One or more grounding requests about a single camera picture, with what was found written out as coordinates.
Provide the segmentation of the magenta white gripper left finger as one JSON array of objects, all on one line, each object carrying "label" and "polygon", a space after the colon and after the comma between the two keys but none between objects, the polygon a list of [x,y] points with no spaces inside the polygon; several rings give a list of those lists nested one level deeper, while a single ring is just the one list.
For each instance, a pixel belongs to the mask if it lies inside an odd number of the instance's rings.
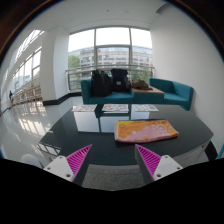
[{"label": "magenta white gripper left finger", "polygon": [[87,145],[72,154],[58,156],[44,170],[70,182],[82,182],[85,178],[92,145]]}]

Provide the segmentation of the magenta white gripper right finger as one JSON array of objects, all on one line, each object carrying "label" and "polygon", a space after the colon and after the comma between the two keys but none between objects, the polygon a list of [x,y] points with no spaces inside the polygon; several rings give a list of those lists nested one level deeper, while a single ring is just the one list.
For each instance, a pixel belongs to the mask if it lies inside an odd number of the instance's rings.
[{"label": "magenta white gripper right finger", "polygon": [[138,144],[135,157],[144,181],[156,181],[182,169],[169,155],[160,156]]}]

